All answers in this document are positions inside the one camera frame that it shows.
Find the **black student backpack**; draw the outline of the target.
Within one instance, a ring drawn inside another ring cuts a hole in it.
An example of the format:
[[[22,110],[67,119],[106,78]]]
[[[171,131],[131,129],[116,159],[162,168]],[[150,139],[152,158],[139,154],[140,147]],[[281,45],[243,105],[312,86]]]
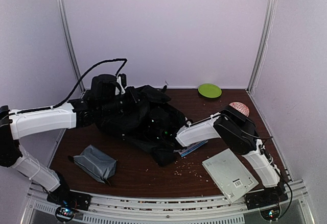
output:
[[[124,112],[104,114],[95,122],[95,125],[102,133],[124,140],[149,153],[159,166],[167,166],[176,160],[174,150],[183,148],[177,142],[176,136],[179,129],[186,125],[187,118],[181,111],[169,104],[171,98],[166,94],[166,87],[157,89],[145,85],[135,89],[141,99],[136,106]],[[174,142],[156,142],[147,138],[149,113],[154,108],[163,108],[173,115]]]

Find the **grey pencil pouch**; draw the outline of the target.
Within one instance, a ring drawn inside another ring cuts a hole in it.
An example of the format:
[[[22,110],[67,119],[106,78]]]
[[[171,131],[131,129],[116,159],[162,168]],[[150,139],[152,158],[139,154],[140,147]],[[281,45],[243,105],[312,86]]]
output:
[[[95,146],[89,145],[81,154],[67,158],[97,182],[111,185],[109,178],[115,175],[117,160]]]

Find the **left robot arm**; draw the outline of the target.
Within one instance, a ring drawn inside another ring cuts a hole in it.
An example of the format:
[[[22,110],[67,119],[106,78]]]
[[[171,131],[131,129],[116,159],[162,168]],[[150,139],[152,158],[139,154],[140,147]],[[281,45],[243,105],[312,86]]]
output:
[[[44,108],[10,110],[8,106],[2,106],[1,166],[16,169],[47,191],[53,192],[61,205],[68,206],[74,198],[64,177],[39,163],[20,145],[19,140],[48,131],[87,127],[139,101],[136,91],[129,87],[109,97],[95,97],[87,91],[81,98]]]

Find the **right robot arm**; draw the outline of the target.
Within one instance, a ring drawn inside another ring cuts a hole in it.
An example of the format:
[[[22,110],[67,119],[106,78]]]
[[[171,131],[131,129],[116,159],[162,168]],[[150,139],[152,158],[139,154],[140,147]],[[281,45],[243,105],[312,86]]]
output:
[[[266,190],[262,200],[273,204],[282,195],[284,180],[265,148],[267,138],[256,131],[254,122],[232,106],[193,122],[182,114],[156,114],[150,119],[150,138],[159,145],[150,154],[160,166],[173,162],[174,151],[194,143],[220,138],[235,154],[243,156],[258,174]]]

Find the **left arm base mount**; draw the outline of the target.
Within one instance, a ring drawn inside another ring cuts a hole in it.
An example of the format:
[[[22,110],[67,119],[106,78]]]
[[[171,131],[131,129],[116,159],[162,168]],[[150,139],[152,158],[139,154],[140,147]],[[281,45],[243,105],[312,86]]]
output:
[[[91,201],[91,195],[70,190],[64,176],[55,172],[59,177],[59,187],[54,191],[43,191],[48,195],[47,201],[59,205],[55,210],[55,217],[60,223],[72,221],[79,210],[87,211]]]

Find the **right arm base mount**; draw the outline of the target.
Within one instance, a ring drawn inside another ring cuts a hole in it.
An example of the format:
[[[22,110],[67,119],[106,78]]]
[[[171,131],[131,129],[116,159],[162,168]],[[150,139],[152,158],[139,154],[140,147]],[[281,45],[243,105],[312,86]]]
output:
[[[260,216],[268,222],[277,221],[282,215],[280,203],[288,200],[285,188],[264,188],[244,196],[248,210],[259,209]]]

